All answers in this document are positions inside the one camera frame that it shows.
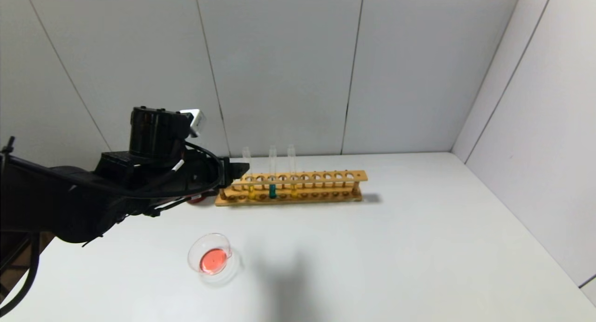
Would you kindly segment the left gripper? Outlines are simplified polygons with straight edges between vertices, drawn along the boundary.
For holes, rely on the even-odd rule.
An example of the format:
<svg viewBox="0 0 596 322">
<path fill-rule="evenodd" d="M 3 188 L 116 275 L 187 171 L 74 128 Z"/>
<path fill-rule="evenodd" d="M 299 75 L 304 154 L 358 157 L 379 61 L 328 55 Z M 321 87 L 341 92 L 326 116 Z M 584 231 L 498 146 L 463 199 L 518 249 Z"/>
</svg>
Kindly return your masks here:
<svg viewBox="0 0 596 322">
<path fill-rule="evenodd" d="M 213 189 L 228 187 L 233 179 L 241 179 L 251 165 L 232 163 L 228 157 L 196 157 L 186 161 L 186 169 L 192 188 L 211 185 Z"/>
</svg>

